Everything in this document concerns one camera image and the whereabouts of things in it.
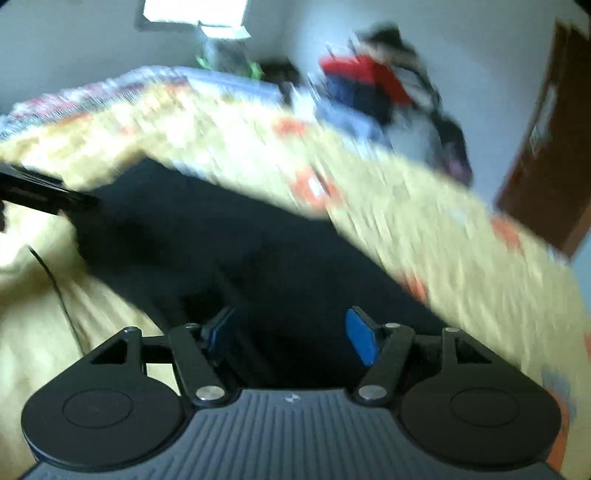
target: blue gripper pad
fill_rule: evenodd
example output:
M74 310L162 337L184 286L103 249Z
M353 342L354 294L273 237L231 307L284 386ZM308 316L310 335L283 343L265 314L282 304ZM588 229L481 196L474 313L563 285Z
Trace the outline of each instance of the blue gripper pad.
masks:
M349 309L345 315L347 336L359 358L366 367L371 367L378 358L379 347L375 331L355 310Z

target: white wall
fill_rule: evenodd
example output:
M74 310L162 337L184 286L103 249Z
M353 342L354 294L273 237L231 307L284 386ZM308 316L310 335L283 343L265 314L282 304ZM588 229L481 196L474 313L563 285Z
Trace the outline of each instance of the white wall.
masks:
M573 268L581 285L587 311L591 315L591 235L587 236L587 240L574 259Z
M554 19L588 31L571 0L298 0L288 12L283 52L317 67L324 43L393 21L423 56L444 107L466 135L475 190L492 202L533 112Z
M0 112L142 65L195 66L192 33L139 32L139 0L9 0L0 9ZM285 2L251 0L253 58L273 55Z

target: black cable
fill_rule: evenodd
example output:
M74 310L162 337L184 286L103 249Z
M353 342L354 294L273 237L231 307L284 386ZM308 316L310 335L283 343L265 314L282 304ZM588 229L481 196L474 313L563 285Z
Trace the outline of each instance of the black cable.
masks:
M43 259L39 256L39 254L37 252L35 252L34 248L31 247L30 245L27 245L27 248L33 254L33 256L37 259L37 261L41 264L41 266L43 267L43 270L45 270L45 272L47 273L47 276L49 277L49 280L51 281L51 285L53 286L53 290L56 292L57 298L60 300L61 309L64 312L64 315L66 317L68 324L70 325L70 330L72 330L72 334L74 335L74 338L75 338L76 343L78 345L78 350L79 350L81 356L84 356L85 353L84 353L84 349L82 348L82 341L80 340L80 336L78 335L76 328L74 328L74 322L72 322L72 317L70 317L70 314L68 313L68 309L66 308L66 303L64 302L64 297L61 294L60 287L57 285L57 280L56 280L55 276L53 275L53 273L51 273L51 270L49 270L49 267L43 261Z

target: bedsheet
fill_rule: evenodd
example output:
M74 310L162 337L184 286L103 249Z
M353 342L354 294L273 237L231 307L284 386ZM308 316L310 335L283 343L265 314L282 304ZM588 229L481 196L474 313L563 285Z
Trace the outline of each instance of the bedsheet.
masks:
M568 479L591 476L591 322L571 269L545 244L464 188L378 145L171 78L50 122L23 127L12 118L0 159L88 189L147 155L295 213L329 217L416 298L549 390L563 412L549 462ZM16 252L0 270L0 478L11 479L33 464L19 418L36 389L125 326L159 332L86 274L66 218L9 205L1 240ZM57 277L82 351L24 244ZM150 374L173 383L165 367Z

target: green item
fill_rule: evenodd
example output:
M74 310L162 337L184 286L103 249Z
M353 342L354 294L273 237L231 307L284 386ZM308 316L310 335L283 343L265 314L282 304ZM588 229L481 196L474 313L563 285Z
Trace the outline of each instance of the green item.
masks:
M203 57L196 56L195 59L197 60L197 65L203 70L211 70L210 63L204 59ZM234 75L238 75L240 77L247 77L253 80L261 80L263 76L263 71L261 66L255 61L249 61L248 67L245 69L237 69L237 71L232 72Z

